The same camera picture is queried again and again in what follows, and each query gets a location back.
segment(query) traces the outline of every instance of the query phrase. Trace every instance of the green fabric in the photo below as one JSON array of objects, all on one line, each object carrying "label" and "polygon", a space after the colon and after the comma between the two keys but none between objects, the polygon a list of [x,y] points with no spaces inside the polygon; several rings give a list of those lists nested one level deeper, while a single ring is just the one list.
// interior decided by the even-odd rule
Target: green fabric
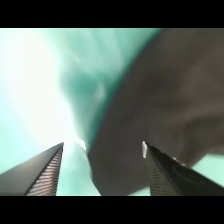
[{"label": "green fabric", "polygon": [[[99,195],[85,149],[126,69],[159,31],[1,29],[0,173],[63,141],[57,194]],[[196,169],[223,184],[220,158],[206,157]]]}]

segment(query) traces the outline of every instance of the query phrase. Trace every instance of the teal surface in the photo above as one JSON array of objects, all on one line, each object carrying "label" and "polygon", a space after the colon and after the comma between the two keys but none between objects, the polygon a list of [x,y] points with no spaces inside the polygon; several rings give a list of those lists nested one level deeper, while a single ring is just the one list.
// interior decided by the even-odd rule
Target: teal surface
[{"label": "teal surface", "polygon": [[[126,69],[159,30],[1,29],[0,173],[64,142],[57,194],[99,195],[86,150]],[[217,156],[195,166],[224,185],[221,168]]]}]

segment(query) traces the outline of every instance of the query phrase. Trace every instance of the brown cloth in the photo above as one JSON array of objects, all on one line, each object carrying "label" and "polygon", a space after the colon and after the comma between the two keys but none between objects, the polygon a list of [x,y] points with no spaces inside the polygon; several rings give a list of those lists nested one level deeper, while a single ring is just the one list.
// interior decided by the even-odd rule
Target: brown cloth
[{"label": "brown cloth", "polygon": [[102,195],[147,186],[143,140],[190,166],[224,152],[224,29],[164,29],[133,62],[89,152]]}]

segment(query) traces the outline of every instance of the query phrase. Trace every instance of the metal tip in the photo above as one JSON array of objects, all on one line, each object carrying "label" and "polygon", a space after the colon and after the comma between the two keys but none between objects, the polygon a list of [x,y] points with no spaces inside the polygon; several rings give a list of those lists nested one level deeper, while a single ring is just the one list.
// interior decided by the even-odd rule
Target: metal tip
[{"label": "metal tip", "polygon": [[145,141],[142,142],[142,154],[143,154],[143,158],[146,159],[146,155],[147,155],[147,150],[148,150],[148,146],[146,145]]}]

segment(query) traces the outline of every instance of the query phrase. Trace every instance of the dark object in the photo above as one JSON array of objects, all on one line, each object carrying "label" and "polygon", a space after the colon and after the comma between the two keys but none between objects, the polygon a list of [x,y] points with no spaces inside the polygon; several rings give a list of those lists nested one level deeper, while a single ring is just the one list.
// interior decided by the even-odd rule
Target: dark object
[{"label": "dark object", "polygon": [[143,142],[152,196],[224,196],[224,188]]},{"label": "dark object", "polygon": [[0,175],[1,196],[56,196],[64,143]]},{"label": "dark object", "polygon": [[224,29],[164,29],[130,66],[88,157],[102,195],[148,185],[146,139],[189,167],[223,154]]}]

